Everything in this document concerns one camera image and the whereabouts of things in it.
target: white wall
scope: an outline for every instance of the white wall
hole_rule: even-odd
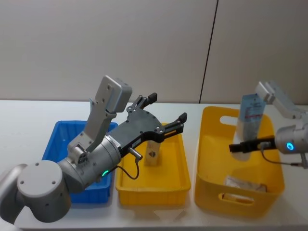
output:
[[[103,75],[133,98],[199,101],[217,0],[0,1],[0,99],[87,100]],[[308,1],[219,0],[202,103],[274,79],[308,103]]]
[[[219,0],[201,102],[238,103],[261,79],[308,103],[307,0]]]
[[[198,102],[216,0],[0,1],[0,99],[87,100],[103,75]]]

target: yellow basket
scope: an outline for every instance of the yellow basket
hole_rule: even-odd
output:
[[[136,151],[145,155],[147,142]],[[182,135],[161,143],[156,166],[139,162],[140,174],[130,179],[121,169],[116,171],[116,189],[122,205],[183,205],[191,187]],[[125,156],[120,165],[132,176],[137,173],[135,157]]]
[[[232,157],[229,144],[233,142],[236,126],[222,124],[222,116],[238,117],[239,110],[206,107],[203,110],[195,202],[198,206],[231,215],[258,218],[266,214],[284,191],[282,167],[263,159],[260,152],[252,152],[248,161]],[[263,115],[258,137],[274,134],[270,119]],[[265,151],[267,158],[280,161],[277,150]],[[253,183],[265,184],[267,192],[257,192],[224,185],[227,176]],[[239,195],[252,200],[230,199],[223,195]]]

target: green led light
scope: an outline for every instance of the green led light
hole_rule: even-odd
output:
[[[104,175],[106,175],[108,172],[109,172],[108,170],[106,170],[105,172],[103,172],[102,177],[103,177]]]

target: gray robotic arm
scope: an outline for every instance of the gray robotic arm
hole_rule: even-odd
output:
[[[298,108],[274,82],[259,82],[256,93],[268,104],[273,104],[280,114],[293,119],[295,124],[279,128],[274,138],[263,138],[229,145],[231,152],[251,152],[266,149],[278,149],[283,154],[300,154],[301,163],[293,166],[308,168],[305,153],[308,152],[308,113]]]
[[[163,142],[183,132],[186,113],[163,126],[144,110],[156,102],[156,93],[149,97],[140,95],[127,108],[127,120],[107,132],[116,113],[124,111],[131,93],[131,87],[120,79],[105,76],[92,102],[87,124],[69,143],[65,159],[58,163],[42,160],[28,166],[19,165],[0,180],[0,222],[6,224],[7,230],[18,230],[11,224],[24,206],[42,222],[61,219],[71,206],[69,193],[80,193],[99,181],[102,173],[113,171],[128,153],[135,156],[138,166],[142,155],[134,148],[144,141]]]

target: white table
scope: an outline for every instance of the white table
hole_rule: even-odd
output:
[[[16,220],[23,229],[42,230],[109,230],[124,228],[179,228],[206,230],[293,230],[308,229],[308,170],[283,166],[285,191],[270,212],[261,219],[231,217],[203,211],[193,199],[196,174],[196,157],[200,122],[203,109],[209,104],[155,103],[147,107],[162,122],[171,122],[181,113],[187,112],[183,141],[192,188],[184,207],[122,207],[118,193],[113,188],[107,205],[73,205],[67,215],[54,223],[37,221],[25,207]],[[239,105],[220,106],[239,108]],[[90,106],[87,102],[45,101],[0,101],[0,149],[1,171],[19,163],[30,164],[41,159],[54,124],[59,120],[86,120]],[[284,119],[272,106],[265,113],[272,118],[275,130],[292,124]],[[120,113],[115,122],[121,123],[127,113]],[[298,155],[282,155],[283,161],[299,161]]]

